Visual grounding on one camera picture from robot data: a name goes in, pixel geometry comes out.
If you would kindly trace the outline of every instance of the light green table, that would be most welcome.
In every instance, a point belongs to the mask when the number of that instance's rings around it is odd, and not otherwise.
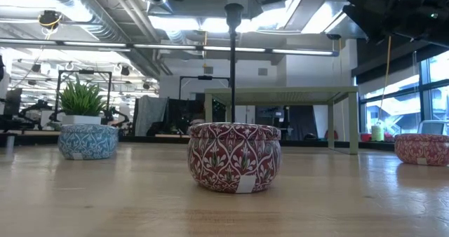
[[[328,146],[334,149],[334,105],[349,99],[349,153],[358,153],[358,105],[356,86],[342,87],[277,87],[237,88],[236,105],[327,105]],[[231,89],[206,89],[206,122],[212,122],[212,99],[226,105],[227,121],[231,121]]]

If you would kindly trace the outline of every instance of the blue patterned tin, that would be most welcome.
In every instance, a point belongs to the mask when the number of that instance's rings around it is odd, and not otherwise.
[[[119,130],[111,126],[74,124],[61,127],[58,147],[69,160],[109,158],[117,150]]]

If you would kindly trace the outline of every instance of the green plant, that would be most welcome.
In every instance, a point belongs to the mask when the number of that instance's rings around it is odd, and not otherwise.
[[[81,84],[76,76],[76,83],[68,82],[61,94],[62,110],[66,115],[98,116],[106,106],[99,93],[98,86]]]

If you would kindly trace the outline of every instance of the white label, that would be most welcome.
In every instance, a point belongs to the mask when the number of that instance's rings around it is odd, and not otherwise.
[[[241,176],[236,193],[251,193],[255,184],[255,175]]]
[[[427,159],[423,157],[418,158],[418,164],[419,165],[427,165]]]
[[[74,160],[83,160],[83,155],[81,153],[73,153]]]

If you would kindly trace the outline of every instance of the floral pattern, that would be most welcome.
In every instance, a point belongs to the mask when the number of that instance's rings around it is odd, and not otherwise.
[[[103,125],[64,125],[58,139],[59,151],[69,160],[109,158],[118,143],[119,130]]]
[[[449,164],[449,136],[403,134],[395,137],[394,151],[404,163],[446,166]]]
[[[192,177],[213,191],[236,193],[241,176],[256,176],[251,192],[268,189],[281,164],[281,131],[271,126],[206,123],[190,129]]]

